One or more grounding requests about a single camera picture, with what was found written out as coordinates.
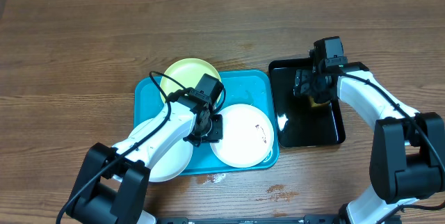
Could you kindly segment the orange green sponge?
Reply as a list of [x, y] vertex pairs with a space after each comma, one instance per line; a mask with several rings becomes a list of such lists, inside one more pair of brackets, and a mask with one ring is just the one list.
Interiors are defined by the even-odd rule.
[[330, 100], [326, 101], [326, 102], [315, 102], [314, 98], [309, 96], [309, 102], [312, 108], [316, 108], [316, 107], [320, 107], [320, 106], [325, 106], [328, 105], [330, 103]]

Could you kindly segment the yellow plate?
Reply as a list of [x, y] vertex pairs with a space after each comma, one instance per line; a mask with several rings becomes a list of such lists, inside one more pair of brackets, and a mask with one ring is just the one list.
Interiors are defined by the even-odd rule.
[[[195, 88], [204, 74], [222, 80], [216, 68], [210, 63], [198, 58], [185, 58], [173, 63], [165, 72], [165, 75], [178, 81], [181, 85], [188, 88]], [[166, 95], [182, 89], [174, 81], [168, 78], [161, 78], [161, 88]]]

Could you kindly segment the pink white plate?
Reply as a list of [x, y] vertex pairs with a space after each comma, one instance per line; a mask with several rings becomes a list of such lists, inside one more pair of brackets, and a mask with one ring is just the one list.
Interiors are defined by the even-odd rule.
[[249, 168], [270, 154], [275, 137], [263, 111], [247, 104], [233, 104], [220, 114], [222, 139], [210, 146], [221, 162], [235, 168]]

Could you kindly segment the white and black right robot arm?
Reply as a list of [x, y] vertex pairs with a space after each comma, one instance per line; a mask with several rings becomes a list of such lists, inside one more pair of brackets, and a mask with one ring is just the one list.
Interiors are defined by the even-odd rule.
[[371, 184], [333, 223], [399, 223], [399, 211], [444, 208], [417, 203], [444, 191], [444, 121], [437, 113], [402, 103], [361, 63], [297, 70], [293, 91], [317, 104], [339, 99], [373, 130]]

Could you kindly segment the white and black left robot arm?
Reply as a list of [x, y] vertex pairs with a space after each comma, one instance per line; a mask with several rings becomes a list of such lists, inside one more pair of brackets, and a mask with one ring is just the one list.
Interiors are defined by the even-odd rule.
[[198, 146], [222, 137], [223, 117], [208, 98], [172, 96], [155, 118], [115, 147], [96, 143], [88, 150], [56, 220], [67, 214], [81, 223], [156, 223], [143, 209], [154, 166], [179, 141]]

